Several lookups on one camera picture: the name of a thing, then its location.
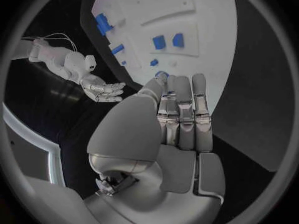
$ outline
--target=white curved surface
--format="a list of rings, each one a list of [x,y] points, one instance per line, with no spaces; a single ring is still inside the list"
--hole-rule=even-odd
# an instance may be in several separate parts
[[[158,71],[173,75],[203,73],[213,112],[225,87],[233,62],[237,15],[234,0],[96,0],[94,17],[103,13],[114,28],[106,33],[115,56],[131,78],[141,85]],[[184,48],[172,38],[183,33]],[[164,35],[166,47],[156,50],[152,38]],[[153,59],[158,65],[150,66]]]
[[[48,152],[48,173],[50,183],[65,187],[59,145],[40,136],[39,134],[28,128],[25,124],[19,121],[16,116],[12,114],[12,112],[4,103],[2,105],[3,119],[6,124],[24,140]]]

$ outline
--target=blue object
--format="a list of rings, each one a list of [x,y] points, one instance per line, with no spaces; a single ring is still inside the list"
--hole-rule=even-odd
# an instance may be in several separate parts
[[[153,40],[156,50],[161,50],[166,47],[166,43],[165,43],[165,39],[164,39],[163,35],[156,36],[152,40]]]
[[[156,66],[159,63],[157,59],[154,59],[150,62],[150,66]]]
[[[98,22],[97,27],[103,36],[105,36],[107,31],[113,29],[113,26],[108,23],[108,20],[103,13],[97,15],[96,21]]]
[[[177,33],[173,40],[172,40],[172,43],[174,46],[176,47],[184,47],[184,36],[183,36],[183,33]]]
[[[116,54],[116,53],[118,53],[118,52],[120,52],[121,50],[124,50],[124,45],[123,44],[120,44],[119,46],[117,46],[116,48],[114,48],[113,50],[112,50],[112,54]]]
[[[166,76],[167,77],[169,77],[169,74],[167,73],[167,72],[165,72],[165,71],[158,71],[156,74],[155,74],[155,77],[157,77],[159,74],[161,74],[161,73],[164,73],[164,74],[166,74]]]

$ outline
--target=black background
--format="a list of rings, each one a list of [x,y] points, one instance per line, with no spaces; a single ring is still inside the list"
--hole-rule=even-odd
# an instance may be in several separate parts
[[[299,32],[299,24],[296,21],[299,10],[299,0],[277,0],[280,7],[284,10],[287,17],[293,24],[293,27]],[[5,29],[9,29],[8,21],[15,17],[18,9],[22,9],[21,4],[24,0],[0,0],[1,5],[1,19],[0,32],[1,37],[5,37]],[[297,215],[297,188],[299,187],[299,178],[293,180],[292,185],[286,192],[282,200],[276,208],[264,219],[263,224],[276,223],[283,218],[285,222],[298,223],[299,217]],[[5,184],[5,180],[1,176],[0,179],[0,222],[1,223],[35,223],[34,219],[30,217],[26,211],[18,204],[13,193]]]

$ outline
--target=black floor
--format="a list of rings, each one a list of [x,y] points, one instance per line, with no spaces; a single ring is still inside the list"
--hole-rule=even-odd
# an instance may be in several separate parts
[[[67,33],[81,53],[96,56],[96,75],[106,82],[117,82],[79,25],[80,1],[53,0],[35,19],[26,35]],[[67,42],[61,41],[51,44],[68,46]],[[126,87],[124,97],[134,92]],[[60,145],[67,187],[82,198],[93,194],[96,175],[88,163],[86,147],[98,123],[115,104],[97,104],[76,84],[51,74],[43,64],[31,64],[25,60],[11,64],[5,103],[26,125]],[[220,156],[226,175],[225,203],[215,221],[223,224],[250,205],[269,183],[273,173],[217,137],[214,137],[214,151]]]

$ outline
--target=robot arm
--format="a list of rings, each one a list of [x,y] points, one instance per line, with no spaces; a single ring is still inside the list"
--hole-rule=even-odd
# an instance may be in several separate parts
[[[81,85],[84,93],[96,102],[120,102],[125,83],[106,84],[91,74],[96,61],[94,56],[84,57],[64,47],[51,47],[44,39],[33,42],[21,40],[13,59],[29,58],[31,62],[44,62],[47,68],[65,80]]]

